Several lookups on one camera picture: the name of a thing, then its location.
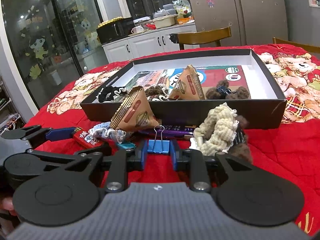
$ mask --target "microwave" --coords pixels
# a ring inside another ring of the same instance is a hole
[[[134,27],[133,19],[129,17],[101,26],[97,29],[97,34],[100,43],[106,44],[127,37],[131,34],[131,30]]]

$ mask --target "refrigerator door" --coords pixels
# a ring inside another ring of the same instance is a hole
[[[288,40],[284,0],[241,0],[248,45],[272,43],[272,37]]]
[[[232,37],[221,40],[222,46],[240,46],[239,22],[235,0],[190,0],[198,32],[231,27]]]
[[[38,108],[79,78],[52,0],[2,0],[5,31],[21,78]]]

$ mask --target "beige crochet scrunchie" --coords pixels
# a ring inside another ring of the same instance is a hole
[[[235,119],[236,110],[232,110],[227,103],[223,103],[208,113],[204,122],[194,130],[194,137],[207,140],[199,150],[203,155],[214,156],[216,152],[227,152],[233,145],[238,121]]]

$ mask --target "chair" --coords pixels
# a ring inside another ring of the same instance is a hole
[[[307,52],[310,52],[310,53],[319,53],[320,54],[320,47],[306,45],[306,44],[300,44],[300,43],[296,43],[296,42],[292,42],[292,41],[285,41],[285,40],[281,40],[281,39],[278,39],[275,37],[273,37],[272,39],[273,39],[273,44],[289,44],[289,45],[303,48],[304,50],[306,50]]]
[[[215,42],[217,47],[221,47],[220,40],[231,37],[230,27],[213,31],[196,32],[196,33],[178,33],[170,34],[170,40],[178,43],[180,49],[184,49],[184,45],[199,45]]]

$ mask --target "white cabinet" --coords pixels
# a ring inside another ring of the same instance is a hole
[[[160,32],[146,33],[129,39],[134,58],[164,52]]]
[[[170,51],[176,51],[180,50],[179,44],[172,43],[170,41],[170,34],[172,33],[195,33],[196,26],[191,25],[191,26],[182,26],[182,27],[177,27],[177,28],[172,28],[169,30],[164,30],[160,31],[161,33],[160,39],[164,45],[164,52],[170,52]],[[199,45],[184,45],[185,49],[195,49],[199,48]]]
[[[119,41],[103,47],[109,63],[133,59],[129,41]]]
[[[195,25],[164,28],[113,42],[103,47],[109,63],[143,57],[161,52],[180,50],[179,44],[170,41],[171,33],[194,33]],[[185,45],[185,49],[199,48],[199,45]]]

